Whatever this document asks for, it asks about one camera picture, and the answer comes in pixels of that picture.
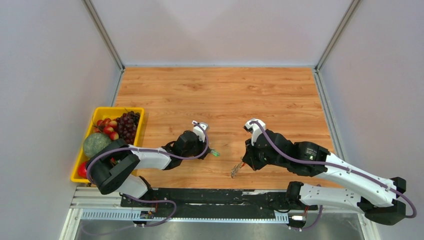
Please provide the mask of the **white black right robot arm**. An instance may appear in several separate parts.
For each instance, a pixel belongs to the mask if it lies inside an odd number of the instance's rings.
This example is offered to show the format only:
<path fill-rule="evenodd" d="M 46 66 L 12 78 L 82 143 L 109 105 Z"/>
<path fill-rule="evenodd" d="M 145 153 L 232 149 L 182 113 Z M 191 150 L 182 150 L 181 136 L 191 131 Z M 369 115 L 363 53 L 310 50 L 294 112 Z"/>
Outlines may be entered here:
<path fill-rule="evenodd" d="M 320 178 L 343 188 L 315 187 L 290 182 L 285 195 L 292 209 L 301 206 L 327 205 L 364 214 L 370 221 L 392 226 L 406 218 L 407 206 L 398 198 L 406 191 L 401 177 L 383 178 L 355 167 L 313 142 L 291 142 L 280 133 L 259 128 L 246 130 L 242 162 L 254 171 L 267 165 L 287 169 L 298 176 Z"/>

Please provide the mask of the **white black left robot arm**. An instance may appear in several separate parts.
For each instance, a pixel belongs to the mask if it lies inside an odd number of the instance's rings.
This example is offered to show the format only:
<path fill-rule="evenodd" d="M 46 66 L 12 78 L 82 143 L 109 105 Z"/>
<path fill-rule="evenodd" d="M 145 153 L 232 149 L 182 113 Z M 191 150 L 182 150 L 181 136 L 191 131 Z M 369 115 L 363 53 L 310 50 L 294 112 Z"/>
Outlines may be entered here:
<path fill-rule="evenodd" d="M 210 151 L 208 134 L 198 127 L 158 148 L 136 147 L 118 139 L 86 163 L 86 177 L 102 195 L 130 195 L 140 207 L 147 207 L 153 201 L 151 187 L 143 177 L 134 176 L 134 170 L 172 170 L 184 160 L 203 160 Z"/>

